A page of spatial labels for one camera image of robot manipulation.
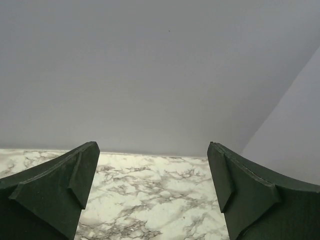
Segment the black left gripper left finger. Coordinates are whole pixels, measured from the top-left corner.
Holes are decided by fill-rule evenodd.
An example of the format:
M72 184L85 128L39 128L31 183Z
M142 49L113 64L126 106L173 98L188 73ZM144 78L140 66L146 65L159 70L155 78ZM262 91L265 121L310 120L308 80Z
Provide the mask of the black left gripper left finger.
M0 180L2 240L73 240L100 149L95 141Z

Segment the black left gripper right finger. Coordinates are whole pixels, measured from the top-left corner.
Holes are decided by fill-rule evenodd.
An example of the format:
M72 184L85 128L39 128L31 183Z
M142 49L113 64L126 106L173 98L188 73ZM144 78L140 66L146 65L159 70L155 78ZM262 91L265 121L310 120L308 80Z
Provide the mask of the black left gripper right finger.
M209 168L231 240L318 240L320 187L252 162L220 143Z

